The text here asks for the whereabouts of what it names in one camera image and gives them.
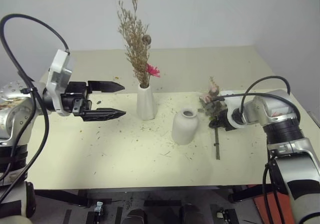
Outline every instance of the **table leg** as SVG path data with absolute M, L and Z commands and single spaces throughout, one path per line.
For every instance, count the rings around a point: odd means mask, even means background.
M 63 190 L 35 190 L 36 195 L 46 198 L 60 200 L 67 203 L 89 207 L 92 204 L 91 199 L 85 196 L 79 196 Z
M 266 188 L 266 193 L 269 193 L 269 192 L 272 192 L 272 186 L 271 184 L 267 184 L 265 186 Z M 245 200 L 245 199 L 249 199 L 249 198 L 253 198 L 253 197 L 256 197 L 256 196 L 259 196 L 259 195 L 262 195 L 263 192 L 262 192 L 262 185 L 256 185 L 256 186 L 253 186 L 253 187 L 249 187 L 245 190 L 242 190 L 242 191 L 237 191 L 233 194 L 230 194 L 228 196 L 228 200 L 231 202 L 231 203 L 234 203 L 234 202 L 239 202 L 239 201 L 242 201 L 242 200 Z

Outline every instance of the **white ceramic vase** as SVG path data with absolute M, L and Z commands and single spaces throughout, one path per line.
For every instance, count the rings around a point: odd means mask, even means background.
M 172 139 L 179 145 L 189 144 L 199 124 L 197 112 L 192 108 L 184 108 L 175 115 L 173 120 Z
M 153 96 L 150 85 L 145 89 L 138 85 L 136 111 L 141 120 L 152 120 L 155 118 L 157 108 Z

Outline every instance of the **pale yellow tabletop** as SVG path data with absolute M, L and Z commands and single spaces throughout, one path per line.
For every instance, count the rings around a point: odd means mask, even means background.
M 201 107 L 198 92 L 155 94 L 158 113 L 150 121 L 138 119 L 136 98 L 136 94 L 92 95 L 93 108 L 101 101 L 99 107 L 127 111 L 125 116 L 106 122 L 51 114 L 47 145 L 29 171 L 28 180 L 36 189 L 261 183 L 267 153 L 260 125 L 229 132 L 221 128 L 221 160 L 216 160 L 214 132 L 203 113 L 198 114 L 200 126 L 192 143 L 179 146 L 171 139 L 176 111 L 185 106 Z M 300 127 L 319 155 L 319 129 L 298 107 Z M 42 117 L 36 120 L 32 133 L 29 156 L 41 140 Z
M 253 81 L 272 75 L 254 47 L 151 50 L 150 63 L 161 70 L 151 80 L 158 104 L 156 118 L 141 121 L 136 114 L 137 81 L 121 50 L 72 52 L 76 65 L 73 81 L 113 80 L 125 86 L 118 94 L 92 95 L 93 108 L 114 107 L 126 115 L 106 122 L 50 115 L 50 134 L 28 181 L 36 189 L 159 187 L 259 184 L 266 163 L 266 136 L 259 125 L 225 132 L 219 130 L 220 157 L 216 160 L 214 131 L 209 118 L 199 113 L 195 139 L 178 146 L 171 139 L 176 111 L 200 108 L 199 92 L 206 91 L 209 77 L 224 90 L 244 90 Z M 257 86 L 283 88 L 279 80 Z M 320 156 L 319 129 L 306 111 L 301 129 Z M 28 145 L 28 158 L 39 146 L 43 117 L 38 117 Z

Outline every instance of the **black cable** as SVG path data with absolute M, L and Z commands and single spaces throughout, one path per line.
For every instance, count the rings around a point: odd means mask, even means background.
M 272 219 L 272 216 L 271 216 L 271 211 L 270 211 L 270 206 L 269 206 L 269 202 L 268 202 L 268 197 L 267 197 L 267 193 L 266 193 L 266 191 L 265 191 L 265 185 L 266 185 L 266 182 L 267 182 L 267 178 L 266 178 L 266 174 L 267 174 L 267 172 L 268 172 L 268 170 L 269 170 L 269 166 L 268 166 L 268 164 L 266 164 L 265 165 L 265 169 L 264 169 L 264 173 L 263 173 L 263 178 L 262 178 L 262 194 L 263 194 L 263 198 L 264 198 L 264 202 L 265 202 L 265 208 L 266 208 L 266 213 L 267 213 L 267 215 L 268 215 L 268 219 L 269 219 L 269 224 L 274 224 L 273 222 L 273 219 Z
M 267 152 L 267 157 L 268 157 L 268 163 L 270 163 L 271 158 L 270 158 L 270 152 L 269 152 L 269 150 L 268 150 L 268 152 Z M 275 188 L 274 180 L 273 180 L 273 178 L 272 178 L 271 169 L 269 170 L 269 177 L 270 177 L 272 192 L 273 192 L 274 198 L 275 198 L 275 200 L 276 200 L 276 201 L 275 201 L 275 202 L 276 202 L 276 206 L 277 206 L 277 208 L 278 208 L 278 212 L 279 212 L 279 215 L 280 215 L 281 223 L 282 223 L 282 224 L 285 224 L 285 218 L 284 218 L 284 216 L 283 216 L 283 212 L 282 212 L 282 208 L 281 208 L 281 205 L 280 205 L 280 201 L 279 201 L 279 198 L 278 198 L 278 194 L 277 194 L 277 191 L 276 191 L 276 188 Z
M 276 200 L 275 202 L 276 202 L 276 206 L 278 208 L 278 212 L 279 212 L 279 215 L 280 215 L 281 223 L 285 224 L 285 218 L 283 216 L 282 208 L 281 208 L 280 201 L 279 201 L 279 198 L 278 198 L 278 193 L 277 193 L 276 188 L 274 186 L 275 184 L 274 184 L 274 180 L 272 178 L 272 173 L 271 173 L 270 170 L 269 170 L 269 176 L 270 176 L 270 181 L 271 181 L 272 192 L 273 192 L 274 198 Z
M 41 96 L 39 95 L 39 93 L 37 91 L 34 92 L 34 95 L 36 96 L 35 98 L 38 100 L 38 103 L 41 107 L 43 116 L 44 116 L 44 136 L 43 139 L 41 141 L 41 144 L 37 150 L 37 152 L 34 154 L 33 158 L 30 160 L 30 162 L 25 166 L 25 168 L 23 169 L 23 171 L 17 176 L 17 178 L 14 180 L 14 182 L 8 187 L 8 189 L 2 194 L 2 196 L 0 197 L 0 203 L 3 202 L 3 200 L 6 198 L 6 196 L 10 193 L 10 191 L 14 188 L 14 186 L 21 180 L 21 178 L 24 178 L 26 172 L 30 169 L 30 167 L 33 165 L 33 163 L 35 162 L 35 160 L 37 159 L 37 157 L 40 155 L 40 153 L 42 152 L 46 141 L 47 141 L 47 137 L 49 134 L 49 117 L 48 117 L 48 113 L 46 110 L 46 106 L 41 98 Z
M 14 141 L 14 143 L 12 144 L 12 147 L 11 147 L 11 153 L 10 153 L 10 158 L 11 158 L 11 161 L 8 163 L 8 165 L 6 166 L 6 169 L 5 169 L 5 172 L 1 175 L 0 177 L 0 181 L 2 181 L 3 179 L 5 179 L 5 177 L 9 174 L 10 170 L 11 170 L 11 166 L 13 165 L 14 163 L 14 156 L 16 154 L 16 148 L 18 146 L 18 143 L 20 141 L 20 138 L 22 136 L 22 134 L 24 133 L 24 131 L 26 130 L 26 128 L 28 127 L 28 125 L 30 124 L 30 122 L 32 121 L 32 119 L 34 118 L 35 116 L 35 111 L 36 111 L 36 100 L 35 100 L 35 97 L 34 95 L 31 95 L 31 104 L 32 104 L 32 108 L 31 108 L 31 114 L 30 116 L 28 117 L 28 119 L 25 121 L 23 127 L 21 128 L 21 130 L 19 131 L 18 135 L 16 136 L 16 139 Z
M 47 25 L 46 23 L 33 18 L 31 16 L 28 15 L 22 15 L 22 14 L 11 14 L 11 15 L 7 15 L 5 17 L 3 17 L 0 21 L 0 40 L 2 45 L 4 46 L 4 50 L 6 51 L 6 53 L 8 54 L 9 58 L 12 60 L 14 66 L 17 68 L 18 70 L 18 74 L 20 75 L 20 77 L 23 79 L 23 81 L 25 82 L 31 99 L 32 101 L 32 113 L 33 113 L 33 109 L 36 109 L 36 102 L 34 101 L 35 99 L 38 101 L 38 104 L 40 105 L 40 108 L 42 110 L 43 116 L 44 116 L 44 136 L 43 139 L 41 141 L 41 144 L 37 150 L 37 152 L 34 154 L 34 156 L 32 157 L 32 159 L 30 160 L 30 162 L 24 167 L 23 171 L 18 175 L 18 177 L 13 181 L 13 183 L 8 187 L 8 189 L 2 194 L 2 196 L 0 197 L 0 203 L 6 198 L 6 196 L 10 193 L 10 191 L 14 188 L 14 186 L 21 180 L 21 178 L 25 177 L 26 172 L 30 169 L 30 167 L 33 165 L 33 163 L 35 162 L 35 160 L 37 159 L 37 157 L 40 155 L 40 153 L 42 152 L 46 141 L 47 141 L 47 137 L 49 134 L 49 117 L 48 117 L 48 113 L 46 110 L 46 106 L 40 96 L 40 94 L 38 93 L 38 90 L 35 88 L 35 86 L 33 85 L 31 78 L 25 73 L 25 71 L 23 70 L 23 68 L 21 67 L 21 65 L 18 63 L 18 61 L 16 60 L 16 58 L 14 57 L 11 49 L 8 46 L 8 43 L 6 41 L 5 38 L 5 24 L 8 20 L 12 19 L 12 18 L 23 18 L 23 19 L 28 19 L 28 20 L 32 20 L 35 21 L 43 26 L 45 26 L 47 29 L 49 29 L 51 32 L 53 32 L 63 43 L 63 45 L 65 46 L 65 51 L 69 53 L 69 48 L 67 43 L 65 42 L 65 40 L 49 25 Z M 34 118 L 35 115 L 31 116 L 28 119 L 28 122 L 30 123 L 32 121 L 32 119 Z M 25 128 L 23 131 L 20 131 L 19 134 L 22 135 L 23 132 L 25 131 L 25 129 L 27 128 L 27 125 L 25 125 Z
M 288 93 L 288 95 L 290 95 L 291 87 L 290 87 L 290 84 L 289 84 L 289 81 L 288 81 L 288 80 L 286 80 L 284 77 L 278 76 L 278 75 L 266 76 L 266 77 L 264 77 L 264 78 L 261 78 L 261 79 L 255 81 L 254 83 L 252 83 L 252 84 L 249 86 L 249 88 L 246 90 L 246 92 L 244 93 L 244 96 L 243 96 L 243 98 L 242 98 L 242 100 L 241 100 L 240 115 L 242 115 L 242 114 L 243 114 L 243 111 L 244 111 L 244 110 L 243 110 L 243 109 L 244 109 L 243 107 L 244 107 L 244 104 L 245 104 L 245 98 L 246 98 L 246 96 L 247 96 L 247 93 L 248 93 L 257 83 L 259 83 L 259 82 L 261 82 L 261 81 L 263 81 L 263 80 L 268 80 L 268 79 L 280 79 L 280 80 L 282 80 L 282 81 L 285 83 L 285 85 L 286 85 L 286 92 Z
M 315 212 L 315 213 L 306 215 L 304 218 L 302 218 L 302 219 L 299 221 L 299 224 L 303 224 L 305 221 L 307 221 L 307 220 L 309 220 L 309 219 L 311 219 L 311 218 L 317 217 L 317 216 L 320 216 L 320 212 Z
M 246 93 L 246 94 L 243 93 L 243 94 L 231 94 L 231 95 L 216 96 L 213 98 L 213 100 L 214 101 L 215 100 L 223 101 L 224 98 L 227 98 L 227 97 L 236 97 L 236 96 L 244 96 L 244 95 L 246 95 L 246 96 L 263 96 L 263 97 L 270 97 L 270 98 L 280 100 L 293 108 L 294 112 L 296 113 L 297 120 L 300 122 L 301 115 L 300 115 L 300 111 L 297 108 L 297 106 L 295 106 L 295 104 L 292 103 L 290 100 L 287 100 L 287 99 L 285 99 L 281 96 L 278 96 L 278 95 L 273 95 L 273 94 L 269 94 L 269 93 Z

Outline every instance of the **cable connector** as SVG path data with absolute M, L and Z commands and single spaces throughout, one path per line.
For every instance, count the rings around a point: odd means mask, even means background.
M 21 89 L 20 92 L 23 93 L 23 94 L 29 94 L 31 92 L 34 92 L 34 91 L 38 91 L 38 89 L 36 87 L 33 87 L 33 88 L 24 88 L 24 89 Z

